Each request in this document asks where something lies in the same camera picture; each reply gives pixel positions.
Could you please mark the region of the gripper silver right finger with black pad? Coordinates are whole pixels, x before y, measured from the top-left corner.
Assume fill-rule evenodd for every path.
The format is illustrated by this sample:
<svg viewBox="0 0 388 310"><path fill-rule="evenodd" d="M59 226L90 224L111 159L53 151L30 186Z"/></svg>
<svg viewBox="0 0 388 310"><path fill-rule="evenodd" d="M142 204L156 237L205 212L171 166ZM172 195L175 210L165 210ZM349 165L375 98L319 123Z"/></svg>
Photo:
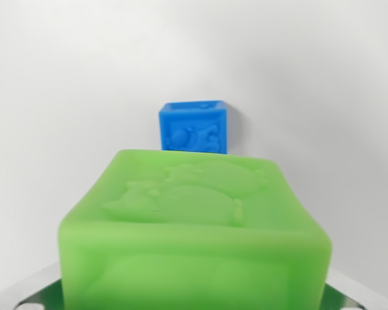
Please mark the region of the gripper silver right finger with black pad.
<svg viewBox="0 0 388 310"><path fill-rule="evenodd" d="M329 268L323 294L324 309L388 309L388 299Z"/></svg>

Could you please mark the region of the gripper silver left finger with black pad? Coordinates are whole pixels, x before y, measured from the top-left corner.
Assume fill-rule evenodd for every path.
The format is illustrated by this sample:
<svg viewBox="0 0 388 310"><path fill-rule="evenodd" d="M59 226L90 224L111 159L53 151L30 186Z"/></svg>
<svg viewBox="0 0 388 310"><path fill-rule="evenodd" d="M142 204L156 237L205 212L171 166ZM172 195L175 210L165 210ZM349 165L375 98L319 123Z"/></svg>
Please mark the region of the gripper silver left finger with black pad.
<svg viewBox="0 0 388 310"><path fill-rule="evenodd" d="M0 309L63 309L59 263L0 291Z"/></svg>

